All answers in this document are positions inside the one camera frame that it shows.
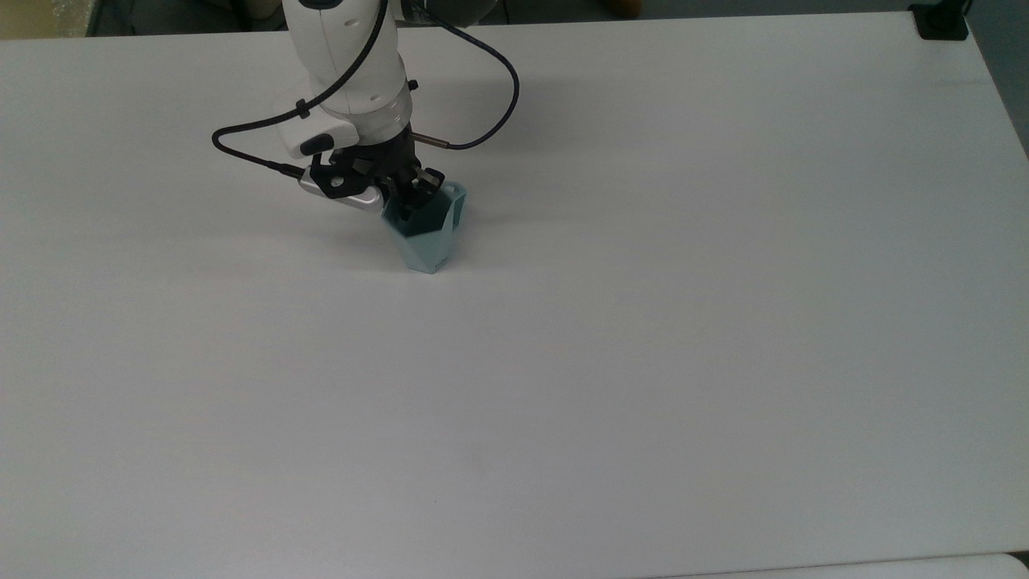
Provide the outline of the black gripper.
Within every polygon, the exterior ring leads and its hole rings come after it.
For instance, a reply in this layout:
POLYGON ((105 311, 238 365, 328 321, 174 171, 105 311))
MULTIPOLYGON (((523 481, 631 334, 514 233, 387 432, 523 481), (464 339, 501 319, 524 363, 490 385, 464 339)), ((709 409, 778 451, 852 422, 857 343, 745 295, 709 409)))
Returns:
POLYGON ((367 188, 385 187, 391 224, 407 223, 414 213, 412 203, 433 201, 445 182, 440 171, 422 167, 416 157, 411 129, 379 144, 338 148, 328 162, 317 154, 310 176, 328 200, 354 198, 367 188))

